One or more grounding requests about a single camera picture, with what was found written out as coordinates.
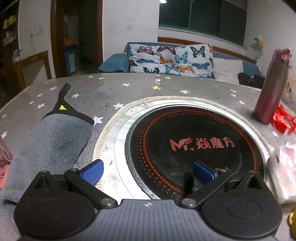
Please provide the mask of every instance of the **wooden wall trim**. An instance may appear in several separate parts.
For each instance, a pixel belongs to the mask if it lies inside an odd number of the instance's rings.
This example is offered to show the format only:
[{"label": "wooden wall trim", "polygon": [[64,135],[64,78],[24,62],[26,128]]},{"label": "wooden wall trim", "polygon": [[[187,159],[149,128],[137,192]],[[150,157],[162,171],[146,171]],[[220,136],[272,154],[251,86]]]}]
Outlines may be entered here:
[{"label": "wooden wall trim", "polygon": [[56,78],[68,76],[64,51],[62,5],[62,0],[52,0],[50,9],[50,36]]},{"label": "wooden wall trim", "polygon": [[98,0],[96,26],[98,34],[98,60],[99,66],[103,63],[103,41],[102,41],[102,26],[103,26],[103,0]]},{"label": "wooden wall trim", "polygon": [[[174,39],[174,38],[166,38],[166,37],[158,37],[158,42],[171,43],[171,44],[180,44],[180,45],[202,44],[202,43],[194,42],[194,41],[190,41],[190,40]],[[244,56],[242,54],[235,53],[235,52],[227,50],[227,49],[223,49],[223,48],[220,48],[220,47],[213,46],[213,51],[239,58],[239,59],[241,59],[243,61],[246,61],[246,62],[249,62],[251,64],[256,64],[256,61],[254,59],[251,59],[251,58],[246,57],[246,56]]]}]

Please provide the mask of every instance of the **yellow triangle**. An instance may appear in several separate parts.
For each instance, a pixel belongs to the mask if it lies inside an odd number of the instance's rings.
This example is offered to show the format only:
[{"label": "yellow triangle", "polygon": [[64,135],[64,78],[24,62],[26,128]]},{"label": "yellow triangle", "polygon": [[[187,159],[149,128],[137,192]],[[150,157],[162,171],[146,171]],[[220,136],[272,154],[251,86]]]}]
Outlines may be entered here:
[{"label": "yellow triangle", "polygon": [[59,108],[60,110],[67,110],[66,108],[65,108],[65,106],[63,106],[63,105],[61,105],[61,107]]}]

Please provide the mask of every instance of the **plastic bag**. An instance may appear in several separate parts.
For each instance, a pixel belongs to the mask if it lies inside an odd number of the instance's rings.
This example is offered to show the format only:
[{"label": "plastic bag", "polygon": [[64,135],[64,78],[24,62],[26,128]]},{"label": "plastic bag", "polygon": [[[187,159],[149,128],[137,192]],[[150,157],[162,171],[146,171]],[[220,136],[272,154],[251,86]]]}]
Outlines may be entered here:
[{"label": "plastic bag", "polygon": [[284,134],[286,129],[288,129],[288,135],[295,132],[296,123],[294,122],[295,117],[289,115],[285,110],[283,105],[277,107],[274,116],[272,117],[271,124],[280,133]]},{"label": "plastic bag", "polygon": [[278,202],[296,202],[296,142],[274,149],[267,166]]},{"label": "plastic bag", "polygon": [[2,188],[6,183],[6,177],[12,159],[12,154],[9,152],[6,144],[0,137],[0,188]]}]

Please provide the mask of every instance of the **orange dot pattern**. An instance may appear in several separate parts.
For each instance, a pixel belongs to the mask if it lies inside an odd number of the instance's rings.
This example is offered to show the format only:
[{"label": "orange dot pattern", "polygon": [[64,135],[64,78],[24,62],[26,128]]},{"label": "orange dot pattern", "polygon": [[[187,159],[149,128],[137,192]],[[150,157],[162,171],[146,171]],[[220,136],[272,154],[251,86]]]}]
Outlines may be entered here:
[{"label": "orange dot pattern", "polygon": [[156,167],[153,166],[153,164],[151,163],[150,161],[150,158],[149,158],[149,155],[148,155],[148,150],[146,149],[146,138],[147,138],[147,134],[148,134],[148,131],[151,129],[151,126],[156,122],[158,121],[160,118],[166,116],[166,115],[170,115],[170,114],[177,114],[179,112],[187,112],[188,114],[189,113],[194,113],[196,115],[203,115],[203,116],[209,116],[211,118],[213,118],[214,120],[216,121],[219,121],[221,123],[225,123],[225,124],[228,124],[229,126],[231,126],[233,129],[235,129],[242,137],[243,139],[246,141],[246,143],[248,144],[250,150],[251,150],[251,153],[252,153],[252,156],[253,156],[253,161],[254,161],[254,171],[257,171],[257,168],[258,168],[258,157],[257,157],[257,154],[256,154],[256,151],[255,151],[255,147],[254,147],[254,144],[253,142],[248,138],[248,136],[246,136],[246,134],[238,129],[232,122],[230,122],[229,120],[227,119],[224,119],[223,117],[219,116],[219,115],[216,115],[212,112],[207,112],[206,110],[203,110],[203,109],[178,109],[178,110],[167,110],[165,111],[163,114],[157,114],[153,117],[150,117],[148,121],[146,121],[147,125],[145,125],[145,127],[141,128],[139,130],[139,133],[138,133],[138,137],[139,137],[139,144],[141,145],[137,145],[137,148],[143,148],[143,149],[140,149],[141,152],[141,156],[142,156],[142,159],[145,159],[146,161],[143,161],[144,163],[148,163],[148,165],[145,165],[146,167],[149,167],[149,170],[147,172],[147,174],[149,175],[150,178],[153,177],[153,175],[155,175],[155,180],[153,181],[157,186],[161,185],[162,186],[162,189],[161,190],[165,190],[166,193],[170,192],[170,194],[172,194],[171,196],[173,197],[173,195],[176,196],[176,200],[179,200],[183,194],[184,194],[184,191],[179,188],[179,187],[176,187],[174,186],[173,184],[169,183],[160,173],[159,171],[156,169]]}]

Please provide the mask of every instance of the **wooden cabinet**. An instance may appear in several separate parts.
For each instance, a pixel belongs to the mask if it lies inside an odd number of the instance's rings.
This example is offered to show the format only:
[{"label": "wooden cabinet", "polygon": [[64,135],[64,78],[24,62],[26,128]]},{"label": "wooden cabinet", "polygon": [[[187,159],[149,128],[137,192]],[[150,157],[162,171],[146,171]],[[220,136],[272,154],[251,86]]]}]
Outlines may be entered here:
[{"label": "wooden cabinet", "polygon": [[[19,1],[15,2],[0,15],[0,108],[16,96],[21,88],[12,63],[14,50],[19,49],[18,43],[18,9]],[[7,28],[4,28],[5,20],[8,20]],[[6,41],[7,35],[13,37],[13,41]]]}]

